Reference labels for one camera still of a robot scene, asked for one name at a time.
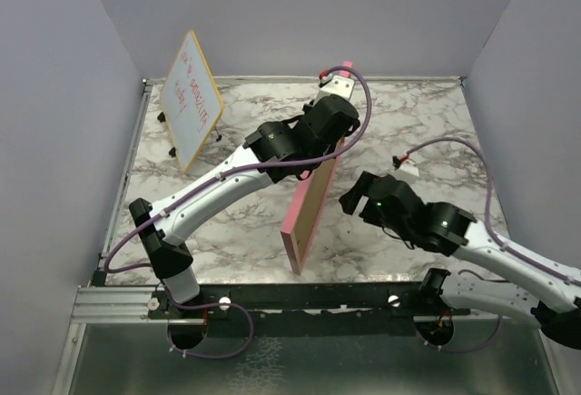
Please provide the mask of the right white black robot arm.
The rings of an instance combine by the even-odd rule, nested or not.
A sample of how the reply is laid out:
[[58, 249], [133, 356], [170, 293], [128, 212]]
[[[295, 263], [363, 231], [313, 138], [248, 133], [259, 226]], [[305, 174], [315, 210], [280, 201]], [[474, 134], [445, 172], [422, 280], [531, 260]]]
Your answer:
[[425, 313], [471, 309], [524, 321], [550, 340], [580, 347], [580, 270], [554, 262], [505, 237], [449, 202], [423, 202], [404, 181], [363, 173], [340, 197], [344, 213], [393, 231], [403, 242], [470, 262], [500, 281], [433, 271], [417, 292]]

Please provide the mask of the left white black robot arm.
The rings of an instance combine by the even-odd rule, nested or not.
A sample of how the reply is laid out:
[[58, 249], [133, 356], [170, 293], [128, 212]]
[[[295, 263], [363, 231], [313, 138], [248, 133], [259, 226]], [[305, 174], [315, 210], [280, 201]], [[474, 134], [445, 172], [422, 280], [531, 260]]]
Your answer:
[[316, 169], [347, 136], [359, 139], [369, 122], [336, 94], [307, 105], [302, 115], [262, 123], [213, 170], [158, 202], [138, 198], [129, 210], [155, 276], [170, 292], [169, 306], [187, 318], [200, 308], [200, 286], [186, 240], [241, 198]]

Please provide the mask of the pink picture frame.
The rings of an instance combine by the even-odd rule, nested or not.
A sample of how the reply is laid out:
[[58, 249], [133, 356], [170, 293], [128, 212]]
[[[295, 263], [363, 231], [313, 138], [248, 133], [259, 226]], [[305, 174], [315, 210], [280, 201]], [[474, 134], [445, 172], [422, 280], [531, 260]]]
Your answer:
[[281, 239], [291, 271], [301, 275], [324, 210], [340, 158], [303, 173], [281, 226]]

